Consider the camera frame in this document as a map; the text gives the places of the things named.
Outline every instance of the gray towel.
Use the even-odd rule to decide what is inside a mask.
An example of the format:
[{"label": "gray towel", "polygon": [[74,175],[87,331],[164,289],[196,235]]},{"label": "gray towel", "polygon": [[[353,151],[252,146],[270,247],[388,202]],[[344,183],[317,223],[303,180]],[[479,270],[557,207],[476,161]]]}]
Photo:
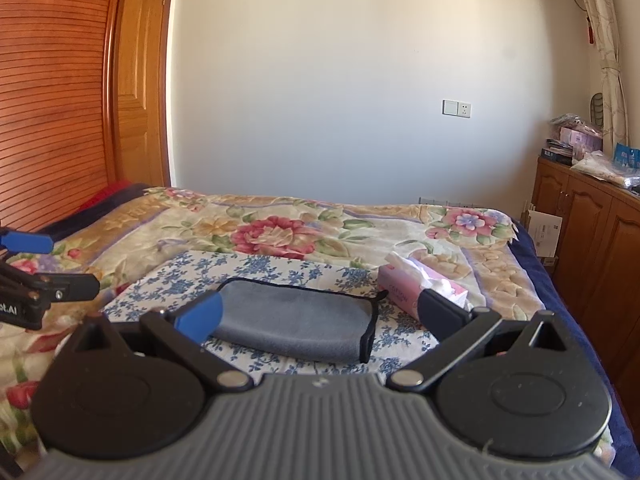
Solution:
[{"label": "gray towel", "polygon": [[299,359],[369,361],[378,298],[231,278],[218,289],[223,341]]}]

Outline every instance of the red tassel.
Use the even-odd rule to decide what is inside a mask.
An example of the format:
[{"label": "red tassel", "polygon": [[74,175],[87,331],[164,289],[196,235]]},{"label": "red tassel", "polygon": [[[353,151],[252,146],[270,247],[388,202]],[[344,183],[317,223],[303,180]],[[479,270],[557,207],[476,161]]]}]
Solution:
[{"label": "red tassel", "polygon": [[593,28],[591,27],[591,20],[587,18],[587,22],[589,22],[589,44],[594,44],[596,41],[593,37]]}]

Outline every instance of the door frame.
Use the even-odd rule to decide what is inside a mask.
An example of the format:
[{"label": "door frame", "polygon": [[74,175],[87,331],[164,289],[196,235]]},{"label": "door frame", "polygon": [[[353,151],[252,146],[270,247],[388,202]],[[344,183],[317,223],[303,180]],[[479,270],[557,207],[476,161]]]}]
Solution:
[{"label": "door frame", "polygon": [[[160,113],[160,150],[162,156],[162,180],[170,186],[169,149],[166,138],[166,49],[169,32],[169,14],[171,0],[164,0],[162,25],[160,30],[160,70],[159,80],[159,113]],[[122,168],[118,167],[116,153],[119,150],[118,123],[118,46],[120,45],[120,29],[124,0],[109,0],[107,23],[104,40],[102,62],[102,136],[104,155],[109,183],[122,179]]]}]

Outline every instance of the beige patterned curtain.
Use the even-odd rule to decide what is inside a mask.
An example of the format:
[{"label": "beige patterned curtain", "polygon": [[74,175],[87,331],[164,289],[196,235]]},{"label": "beige patterned curtain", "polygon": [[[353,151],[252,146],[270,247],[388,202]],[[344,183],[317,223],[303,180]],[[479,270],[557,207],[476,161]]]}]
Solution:
[{"label": "beige patterned curtain", "polygon": [[613,0],[584,0],[602,70],[604,101],[604,152],[611,155],[617,142],[629,144],[626,131],[626,105],[620,81],[618,23]]}]

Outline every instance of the reddish-brown wooden slats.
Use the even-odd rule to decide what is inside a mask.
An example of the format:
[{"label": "reddish-brown wooden slats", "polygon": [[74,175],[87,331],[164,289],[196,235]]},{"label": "reddish-brown wooden slats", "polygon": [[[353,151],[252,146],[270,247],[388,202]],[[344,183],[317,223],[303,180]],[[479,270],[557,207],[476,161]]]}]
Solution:
[{"label": "reddish-brown wooden slats", "polygon": [[0,222],[36,230],[107,184],[110,0],[0,0]]}]

